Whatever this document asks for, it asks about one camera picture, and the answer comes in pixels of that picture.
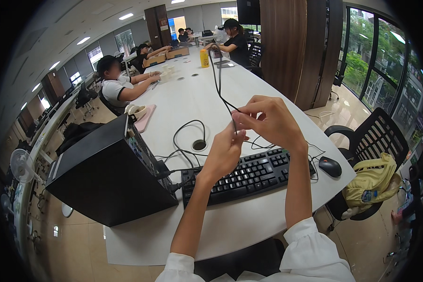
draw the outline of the pink notebook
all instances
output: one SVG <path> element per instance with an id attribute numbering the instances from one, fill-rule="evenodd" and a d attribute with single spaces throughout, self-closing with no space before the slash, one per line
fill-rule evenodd
<path id="1" fill-rule="evenodd" d="M 147 124 L 149 123 L 156 107 L 157 106 L 155 104 L 148 105 L 147 113 L 133 124 L 139 133 L 143 133 L 146 130 Z"/>

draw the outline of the computer mouse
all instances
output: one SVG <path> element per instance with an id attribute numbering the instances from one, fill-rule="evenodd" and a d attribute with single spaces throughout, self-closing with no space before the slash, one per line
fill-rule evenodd
<path id="1" fill-rule="evenodd" d="M 331 158 L 322 156 L 318 166 L 332 177 L 339 177 L 341 175 L 340 164 Z"/>

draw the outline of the yellow bottle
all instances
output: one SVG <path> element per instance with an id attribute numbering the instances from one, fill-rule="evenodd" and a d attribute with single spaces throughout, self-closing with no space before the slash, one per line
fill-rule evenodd
<path id="1" fill-rule="evenodd" d="M 208 63 L 207 50 L 205 50 L 205 49 L 201 50 L 201 66 L 203 68 L 208 68 L 210 66 L 210 64 Z"/>

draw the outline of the smartphone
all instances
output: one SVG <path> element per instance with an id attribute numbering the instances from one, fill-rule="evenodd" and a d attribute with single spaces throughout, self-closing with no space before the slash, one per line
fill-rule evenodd
<path id="1" fill-rule="evenodd" d="M 216 62 L 216 63 L 214 63 L 215 65 L 222 65 L 222 64 L 226 64 L 226 63 L 229 63 L 230 61 L 228 60 L 228 59 L 224 59 L 224 60 L 222 60 L 221 62 Z"/>
<path id="2" fill-rule="evenodd" d="M 218 69 L 233 68 L 233 67 L 235 67 L 234 64 L 217 65 Z"/>

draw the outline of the cardboard box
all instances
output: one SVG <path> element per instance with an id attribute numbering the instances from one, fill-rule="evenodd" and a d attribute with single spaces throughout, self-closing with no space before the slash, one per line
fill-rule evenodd
<path id="1" fill-rule="evenodd" d="M 166 54 L 162 54 L 160 56 L 155 56 L 151 59 L 144 59 L 142 61 L 142 66 L 145 68 L 151 67 L 152 65 L 158 65 L 166 61 Z"/>
<path id="2" fill-rule="evenodd" d="M 172 49 L 166 54 L 166 59 L 174 59 L 181 56 L 189 55 L 189 48 L 188 47 L 179 47 Z"/>

